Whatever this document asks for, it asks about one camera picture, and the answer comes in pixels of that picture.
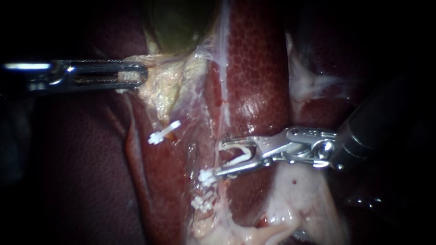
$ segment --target white surgical clip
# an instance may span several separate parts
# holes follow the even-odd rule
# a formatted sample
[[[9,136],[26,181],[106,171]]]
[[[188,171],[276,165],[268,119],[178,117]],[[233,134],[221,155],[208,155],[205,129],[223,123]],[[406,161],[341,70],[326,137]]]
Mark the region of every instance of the white surgical clip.
[[[171,123],[168,127],[163,129],[162,131],[154,132],[150,135],[149,144],[157,145],[164,141],[164,136],[169,134],[174,129],[178,128],[181,125],[180,121],[177,120]]]

